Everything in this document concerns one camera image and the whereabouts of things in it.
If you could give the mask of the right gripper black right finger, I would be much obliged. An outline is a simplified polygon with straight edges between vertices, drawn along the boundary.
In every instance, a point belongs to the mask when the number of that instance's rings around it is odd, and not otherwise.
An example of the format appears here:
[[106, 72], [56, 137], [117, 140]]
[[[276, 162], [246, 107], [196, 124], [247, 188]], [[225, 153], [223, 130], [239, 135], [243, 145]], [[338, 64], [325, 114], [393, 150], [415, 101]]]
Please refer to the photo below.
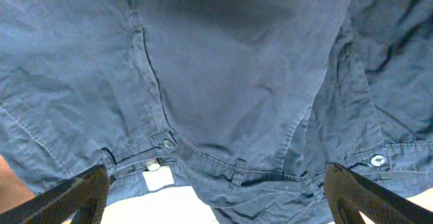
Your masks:
[[325, 196], [336, 224], [374, 223], [429, 224], [432, 212], [358, 173], [331, 162], [324, 182]]

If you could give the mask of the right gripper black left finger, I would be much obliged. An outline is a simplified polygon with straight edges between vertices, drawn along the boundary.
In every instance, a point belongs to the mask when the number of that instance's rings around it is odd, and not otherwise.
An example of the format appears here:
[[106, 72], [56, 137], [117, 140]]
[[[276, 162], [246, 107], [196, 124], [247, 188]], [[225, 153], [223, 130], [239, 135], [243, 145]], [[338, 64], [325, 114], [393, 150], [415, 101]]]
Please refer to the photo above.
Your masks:
[[49, 191], [1, 214], [2, 223], [51, 224], [68, 218], [74, 224], [100, 224], [110, 178], [102, 164], [92, 166]]

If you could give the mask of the dark blue denim shorts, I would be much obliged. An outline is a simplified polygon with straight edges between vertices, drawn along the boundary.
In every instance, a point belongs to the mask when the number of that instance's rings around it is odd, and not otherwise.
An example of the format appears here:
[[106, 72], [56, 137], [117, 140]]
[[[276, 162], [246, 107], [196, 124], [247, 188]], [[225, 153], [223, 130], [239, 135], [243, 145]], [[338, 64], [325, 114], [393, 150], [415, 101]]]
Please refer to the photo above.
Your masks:
[[432, 0], [1, 0], [1, 155], [34, 195], [190, 186], [220, 223], [329, 223], [337, 162], [432, 187]]

